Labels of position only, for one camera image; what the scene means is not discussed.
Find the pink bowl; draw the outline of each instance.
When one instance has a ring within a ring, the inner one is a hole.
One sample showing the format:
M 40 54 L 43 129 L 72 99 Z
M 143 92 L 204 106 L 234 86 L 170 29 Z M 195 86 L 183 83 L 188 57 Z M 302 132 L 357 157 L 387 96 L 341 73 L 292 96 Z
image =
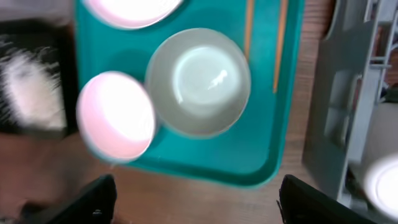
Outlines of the pink bowl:
M 139 29 L 161 21 L 182 0 L 85 0 L 86 6 L 105 23 L 119 29 Z
M 83 88 L 77 104 L 83 139 L 112 162 L 137 159 L 155 134 L 155 111 L 142 85 L 121 72 L 104 72 Z

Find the white dish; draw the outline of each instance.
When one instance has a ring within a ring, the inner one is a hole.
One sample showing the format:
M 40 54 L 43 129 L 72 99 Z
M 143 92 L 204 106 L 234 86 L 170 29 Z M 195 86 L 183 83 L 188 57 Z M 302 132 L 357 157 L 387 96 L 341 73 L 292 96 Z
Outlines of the white dish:
M 150 98 L 138 81 L 121 72 L 92 78 L 79 95 L 76 113 L 88 147 L 107 161 L 137 159 L 154 138 Z
M 169 37 L 156 50 L 146 85 L 167 125 L 188 136 L 210 137 L 239 119 L 251 78 L 246 59 L 232 40 L 197 28 Z
M 361 163 L 351 166 L 369 202 L 398 222 L 398 105 L 381 103 L 372 113 Z
M 182 0 L 85 0 L 100 20 L 118 29 L 139 29 L 161 21 Z

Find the pink rim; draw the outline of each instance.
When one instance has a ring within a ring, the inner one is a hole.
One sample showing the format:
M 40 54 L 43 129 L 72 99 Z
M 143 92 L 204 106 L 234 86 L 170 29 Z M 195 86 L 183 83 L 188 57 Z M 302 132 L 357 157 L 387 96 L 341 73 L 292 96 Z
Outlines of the pink rim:
M 103 7 L 101 4 L 98 4 L 98 0 L 86 0 L 86 5 L 95 13 L 95 15 L 101 19 L 104 20 L 106 23 L 111 24 L 112 26 L 118 27 L 118 28 L 123 28 L 123 29 L 139 29 L 143 27 L 150 26 L 152 24 L 155 24 L 156 22 L 161 21 L 165 17 L 167 17 L 169 14 L 171 14 L 177 7 L 174 7 L 171 9 L 169 12 L 159 15 L 158 17 L 155 17 L 150 20 L 146 21 L 130 21 L 127 19 L 124 19 L 122 17 L 119 17 L 114 14 L 110 14 L 108 10 L 106 10 L 105 7 Z
M 133 141 L 118 133 L 101 114 L 100 105 L 95 100 L 95 82 L 107 75 L 123 75 L 134 81 L 145 93 L 149 102 L 151 118 L 154 125 L 151 127 L 151 136 L 143 141 Z M 83 138 L 88 141 L 91 148 L 110 159 L 130 161 L 141 156 L 152 142 L 155 134 L 155 111 L 145 89 L 135 79 L 119 72 L 105 72 L 92 78 L 80 93 L 77 105 L 78 125 Z

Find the tray rim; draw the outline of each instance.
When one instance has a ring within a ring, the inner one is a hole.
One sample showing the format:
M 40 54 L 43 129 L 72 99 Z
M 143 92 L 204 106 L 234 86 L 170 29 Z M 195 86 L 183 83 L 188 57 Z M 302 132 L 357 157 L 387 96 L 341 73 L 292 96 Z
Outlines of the tray rim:
M 75 4 L 76 59 L 78 61 L 78 71 L 80 72 L 84 71 L 84 69 L 82 69 L 83 66 L 82 58 L 85 58 L 85 53 L 82 51 L 82 49 L 84 48 L 82 47 L 82 43 L 84 42 L 83 36 L 80 35 L 81 29 L 78 28 L 79 21 L 81 21 L 81 18 L 83 17 L 82 11 L 80 10 L 80 8 L 83 7 L 83 3 L 81 2 L 82 0 L 75 0 L 75 1 L 76 1 Z M 300 37 L 301 37 L 301 30 L 303 23 L 304 7 L 305 7 L 305 0 L 288 1 L 284 43 L 282 48 L 282 58 L 280 60 L 281 63 L 279 70 L 279 82 L 277 85 L 278 90 L 285 90 L 285 92 L 277 91 L 276 93 L 274 93 L 275 98 L 278 100 L 276 100 L 275 104 L 275 110 L 274 110 L 275 116 L 272 125 L 271 140 L 269 144 L 269 147 L 270 148 L 272 147 L 274 149 L 269 150 L 270 154 L 272 154 L 273 156 L 272 157 L 269 156 L 269 159 L 267 160 L 272 162 L 266 162 L 262 167 L 260 167 L 259 170 L 250 174 L 238 175 L 238 174 L 216 171 L 217 173 L 222 174 L 224 176 L 224 178 L 222 179 L 206 178 L 206 175 L 203 175 L 203 172 L 197 172 L 196 173 L 197 175 L 195 175 L 192 172 L 188 174 L 185 172 L 177 172 L 175 170 L 170 170 L 170 169 L 168 170 L 157 169 L 156 167 L 142 164 L 139 162 L 139 160 L 134 161 L 128 164 L 127 166 L 131 168 L 138 168 L 143 171 L 150 171 L 159 174 L 167 174 L 167 175 L 173 175 L 189 179 L 205 180 L 207 182 L 215 182 L 219 184 L 229 185 L 232 187 L 256 188 L 270 182 L 278 174 L 279 167 L 282 163 L 282 156 L 284 153 L 285 136 L 287 133 L 287 126 L 289 124 L 290 107 L 292 104 L 292 97 L 293 97 L 292 93 L 294 90 L 295 71 L 296 71 L 297 58 L 300 48 Z

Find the metal rack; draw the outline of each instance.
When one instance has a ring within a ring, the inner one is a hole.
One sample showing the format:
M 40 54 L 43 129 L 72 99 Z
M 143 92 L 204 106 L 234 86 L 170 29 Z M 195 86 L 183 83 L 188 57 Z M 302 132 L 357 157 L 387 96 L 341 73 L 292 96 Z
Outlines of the metal rack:
M 373 109 L 379 103 L 397 24 L 397 0 L 337 0 L 320 42 L 303 163 L 320 190 L 377 222 L 346 189 L 361 163 Z

